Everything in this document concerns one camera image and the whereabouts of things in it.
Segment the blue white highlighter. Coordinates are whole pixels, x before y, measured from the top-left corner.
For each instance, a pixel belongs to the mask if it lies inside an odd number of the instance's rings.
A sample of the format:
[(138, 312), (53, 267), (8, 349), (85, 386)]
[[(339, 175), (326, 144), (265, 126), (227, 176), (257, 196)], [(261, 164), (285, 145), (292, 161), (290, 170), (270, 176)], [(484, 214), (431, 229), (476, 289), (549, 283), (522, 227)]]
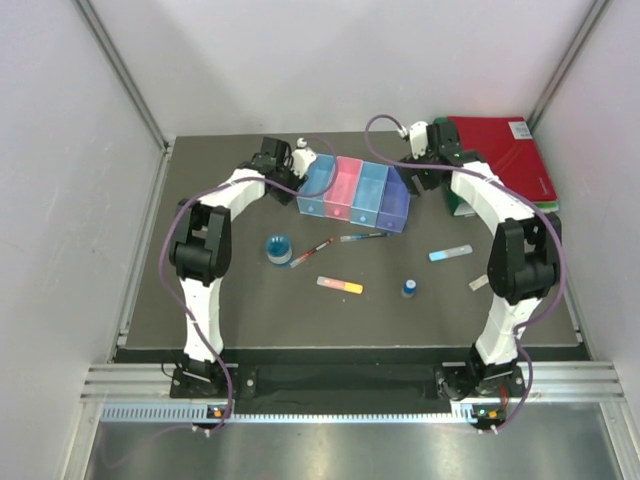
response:
[(428, 254), (431, 262), (443, 261), (451, 258), (469, 255), (473, 252), (471, 245), (462, 245), (444, 250), (433, 251)]

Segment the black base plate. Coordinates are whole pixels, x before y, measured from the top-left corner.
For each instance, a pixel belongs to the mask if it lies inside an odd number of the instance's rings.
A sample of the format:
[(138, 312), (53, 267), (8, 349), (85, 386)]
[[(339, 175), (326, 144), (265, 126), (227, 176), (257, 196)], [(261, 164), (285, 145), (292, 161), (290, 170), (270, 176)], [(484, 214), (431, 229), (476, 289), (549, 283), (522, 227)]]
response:
[(231, 369), (228, 387), (220, 368), (210, 379), (175, 369), (172, 399), (225, 401), (239, 410), (356, 412), (427, 410), (474, 396), (497, 401), (523, 391), (521, 371), (476, 384), (463, 366), (431, 364), (248, 364)]

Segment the blue clear pen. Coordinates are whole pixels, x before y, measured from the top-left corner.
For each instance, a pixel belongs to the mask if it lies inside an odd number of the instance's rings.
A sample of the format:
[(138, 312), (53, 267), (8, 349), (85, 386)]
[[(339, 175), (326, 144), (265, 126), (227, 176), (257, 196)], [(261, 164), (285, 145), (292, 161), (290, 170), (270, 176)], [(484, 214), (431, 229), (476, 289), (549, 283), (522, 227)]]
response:
[(347, 242), (355, 242), (355, 241), (377, 239), (377, 238), (388, 238), (388, 237), (392, 237), (393, 235), (394, 233), (392, 232), (374, 232), (374, 233), (367, 233), (367, 234), (343, 235), (343, 236), (340, 236), (339, 239), (341, 243), (347, 243)]

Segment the blue round jar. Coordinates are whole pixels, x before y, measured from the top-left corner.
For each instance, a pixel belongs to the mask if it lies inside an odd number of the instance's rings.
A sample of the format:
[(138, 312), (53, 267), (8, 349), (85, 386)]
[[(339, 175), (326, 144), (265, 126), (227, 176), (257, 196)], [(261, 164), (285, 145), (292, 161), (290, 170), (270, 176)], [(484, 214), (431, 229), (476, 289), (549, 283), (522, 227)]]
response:
[(268, 260), (276, 266), (288, 265), (292, 258), (292, 243), (286, 235), (272, 235), (265, 243)]

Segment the pink orange highlighter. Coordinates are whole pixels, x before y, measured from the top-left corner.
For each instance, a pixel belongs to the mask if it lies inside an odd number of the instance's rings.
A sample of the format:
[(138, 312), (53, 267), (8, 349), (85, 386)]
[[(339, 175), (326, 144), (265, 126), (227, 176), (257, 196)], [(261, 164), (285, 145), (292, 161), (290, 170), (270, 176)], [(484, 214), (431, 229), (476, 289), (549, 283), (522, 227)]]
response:
[(316, 280), (316, 284), (321, 287), (357, 295), (362, 294), (364, 291), (364, 287), (361, 284), (324, 276), (319, 276)]

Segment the blue end drawer bin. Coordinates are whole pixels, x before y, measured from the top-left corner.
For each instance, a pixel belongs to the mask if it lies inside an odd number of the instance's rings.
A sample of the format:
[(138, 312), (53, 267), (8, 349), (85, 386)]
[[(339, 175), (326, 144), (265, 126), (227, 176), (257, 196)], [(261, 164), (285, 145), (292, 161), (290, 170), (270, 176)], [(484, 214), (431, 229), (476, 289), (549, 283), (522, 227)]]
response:
[(335, 159), (331, 155), (319, 154), (307, 171), (307, 180), (299, 192), (305, 197), (296, 198), (299, 213), (307, 216), (324, 216), (325, 195), (308, 197), (308, 194), (324, 191), (332, 178)]

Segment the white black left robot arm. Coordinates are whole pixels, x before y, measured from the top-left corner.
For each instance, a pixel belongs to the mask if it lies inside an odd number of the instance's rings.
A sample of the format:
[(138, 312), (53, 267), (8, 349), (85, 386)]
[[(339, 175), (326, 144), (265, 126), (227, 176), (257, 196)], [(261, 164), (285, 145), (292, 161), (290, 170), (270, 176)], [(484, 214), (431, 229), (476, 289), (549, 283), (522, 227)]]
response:
[(173, 381), (178, 396), (222, 398), (233, 392), (223, 365), (220, 292), (232, 257), (232, 221), (270, 194), (289, 203), (317, 159), (305, 139), (294, 147), (265, 137), (260, 150), (207, 193), (184, 200), (165, 257), (175, 268), (186, 308), (186, 343)]

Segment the light blue drawer bin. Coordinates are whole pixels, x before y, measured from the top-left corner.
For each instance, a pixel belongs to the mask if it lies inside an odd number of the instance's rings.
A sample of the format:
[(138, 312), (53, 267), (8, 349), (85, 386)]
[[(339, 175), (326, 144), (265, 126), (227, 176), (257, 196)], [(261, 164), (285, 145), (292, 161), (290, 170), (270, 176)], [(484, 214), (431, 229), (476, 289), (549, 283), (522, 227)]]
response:
[(364, 162), (351, 205), (350, 222), (374, 227), (382, 202), (389, 167)]

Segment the white eraser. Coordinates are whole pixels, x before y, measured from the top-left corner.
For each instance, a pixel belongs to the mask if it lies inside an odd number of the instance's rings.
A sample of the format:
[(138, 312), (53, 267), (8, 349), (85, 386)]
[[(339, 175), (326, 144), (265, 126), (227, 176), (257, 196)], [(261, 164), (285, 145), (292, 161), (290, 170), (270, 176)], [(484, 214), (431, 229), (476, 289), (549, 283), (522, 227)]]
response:
[(473, 280), (472, 282), (469, 283), (469, 287), (472, 291), (477, 291), (478, 289), (482, 288), (483, 286), (485, 286), (487, 283), (489, 282), (488, 280), (488, 276), (487, 275), (482, 275), (479, 278)]

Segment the purple plastic drawer bin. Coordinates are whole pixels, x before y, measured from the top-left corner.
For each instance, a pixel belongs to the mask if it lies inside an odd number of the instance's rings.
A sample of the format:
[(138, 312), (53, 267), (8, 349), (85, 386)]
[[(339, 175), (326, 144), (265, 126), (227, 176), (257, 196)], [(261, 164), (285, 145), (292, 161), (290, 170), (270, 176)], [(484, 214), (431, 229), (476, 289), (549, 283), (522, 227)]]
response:
[(402, 178), (394, 167), (390, 167), (384, 187), (376, 227), (401, 233), (406, 225), (410, 195)]

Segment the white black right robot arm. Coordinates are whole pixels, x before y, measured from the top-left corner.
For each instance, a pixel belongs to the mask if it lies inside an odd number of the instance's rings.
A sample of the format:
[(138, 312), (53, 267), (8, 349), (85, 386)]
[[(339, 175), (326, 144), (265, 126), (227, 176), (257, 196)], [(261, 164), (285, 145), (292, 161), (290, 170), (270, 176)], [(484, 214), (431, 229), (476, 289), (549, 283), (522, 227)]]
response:
[(559, 219), (537, 215), (508, 191), (483, 156), (464, 150), (452, 121), (401, 126), (410, 153), (399, 172), (411, 190), (448, 187), (463, 199), (493, 236), (487, 278), (493, 299), (485, 327), (463, 369), (444, 374), (442, 394), (452, 400), (487, 396), (513, 379), (526, 322), (559, 282)]

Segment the pink plastic drawer bin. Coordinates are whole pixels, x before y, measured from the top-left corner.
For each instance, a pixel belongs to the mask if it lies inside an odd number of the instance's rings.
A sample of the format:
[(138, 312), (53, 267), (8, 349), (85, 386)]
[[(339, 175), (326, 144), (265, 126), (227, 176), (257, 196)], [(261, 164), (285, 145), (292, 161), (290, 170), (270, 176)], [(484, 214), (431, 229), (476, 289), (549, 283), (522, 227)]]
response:
[(339, 156), (337, 176), (333, 186), (325, 194), (324, 213), (326, 217), (349, 221), (351, 206), (359, 182), (363, 161)]

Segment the aluminium frame rail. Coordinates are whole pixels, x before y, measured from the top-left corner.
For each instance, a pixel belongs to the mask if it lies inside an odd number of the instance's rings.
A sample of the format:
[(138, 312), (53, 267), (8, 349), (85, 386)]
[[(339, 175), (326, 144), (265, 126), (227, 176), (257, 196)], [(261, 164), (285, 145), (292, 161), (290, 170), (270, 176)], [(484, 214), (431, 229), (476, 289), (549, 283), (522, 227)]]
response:
[(72, 0), (71, 3), (91, 32), (92, 37), (150, 137), (162, 151), (166, 151), (170, 146), (170, 142), (161, 131), (158, 122), (94, 5), (89, 0)]

